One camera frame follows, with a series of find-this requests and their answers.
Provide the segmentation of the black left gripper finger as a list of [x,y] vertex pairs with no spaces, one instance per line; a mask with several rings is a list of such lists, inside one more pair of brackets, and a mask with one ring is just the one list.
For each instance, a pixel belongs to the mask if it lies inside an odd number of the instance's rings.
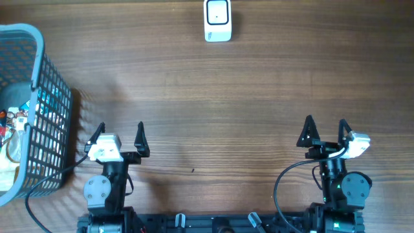
[[138,129],[136,132],[136,137],[134,141],[134,147],[137,150],[137,153],[141,157],[149,157],[150,156],[150,148],[146,140],[145,130],[144,130],[144,123],[138,123]]
[[100,125],[97,127],[96,131],[93,133],[93,135],[90,137],[90,139],[86,142],[84,147],[84,152],[88,153],[92,147],[92,145],[95,145],[98,137],[105,133],[105,123],[101,122]]

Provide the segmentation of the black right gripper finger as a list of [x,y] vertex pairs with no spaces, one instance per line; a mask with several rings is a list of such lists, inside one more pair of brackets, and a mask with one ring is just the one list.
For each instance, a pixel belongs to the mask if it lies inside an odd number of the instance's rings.
[[320,143],[320,136],[315,121],[311,115],[305,119],[300,137],[296,143],[297,147],[310,148]]
[[346,119],[341,119],[339,121],[338,128],[338,143],[341,146],[345,145],[346,135],[352,131],[351,127],[347,123]]

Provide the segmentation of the teal Listerine mouthwash bottle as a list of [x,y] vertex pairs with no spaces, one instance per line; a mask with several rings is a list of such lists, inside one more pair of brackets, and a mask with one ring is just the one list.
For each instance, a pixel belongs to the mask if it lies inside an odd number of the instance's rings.
[[67,98],[58,88],[53,88],[51,93],[40,89],[37,97],[35,110],[41,114],[62,113],[66,107]]

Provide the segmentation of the white snack pouch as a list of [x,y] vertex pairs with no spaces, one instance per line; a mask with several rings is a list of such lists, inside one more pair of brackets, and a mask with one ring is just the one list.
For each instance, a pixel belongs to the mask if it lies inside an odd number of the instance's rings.
[[9,107],[6,120],[6,135],[1,146],[1,191],[11,189],[17,180],[28,108]]

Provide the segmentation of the dark red snack packet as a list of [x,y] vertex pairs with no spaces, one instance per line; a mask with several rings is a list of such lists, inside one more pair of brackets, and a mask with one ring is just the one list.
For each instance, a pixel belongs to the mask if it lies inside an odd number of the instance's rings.
[[7,120],[7,112],[3,109],[0,113],[0,143],[3,146],[3,140],[6,135],[6,120]]

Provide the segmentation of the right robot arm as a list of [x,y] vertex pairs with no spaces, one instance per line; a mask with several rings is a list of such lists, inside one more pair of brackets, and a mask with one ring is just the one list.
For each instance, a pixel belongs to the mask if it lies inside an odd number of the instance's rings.
[[373,182],[362,172],[347,171],[345,162],[363,154],[370,141],[367,134],[352,130],[344,119],[339,123],[338,141],[322,141],[313,117],[306,117],[296,145],[308,148],[305,158],[319,163],[324,201],[306,209],[302,232],[365,231],[362,210]]

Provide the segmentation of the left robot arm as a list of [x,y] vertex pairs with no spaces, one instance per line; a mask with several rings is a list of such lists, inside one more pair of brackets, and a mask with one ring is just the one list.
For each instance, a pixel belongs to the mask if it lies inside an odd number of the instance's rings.
[[135,151],[121,152],[121,141],[117,134],[106,133],[101,123],[85,145],[84,152],[91,161],[103,166],[100,175],[91,177],[83,187],[88,214],[78,219],[78,232],[146,232],[145,224],[132,207],[125,207],[125,198],[132,194],[126,190],[134,188],[128,174],[129,165],[140,164],[150,156],[144,124],[138,123],[135,136]]

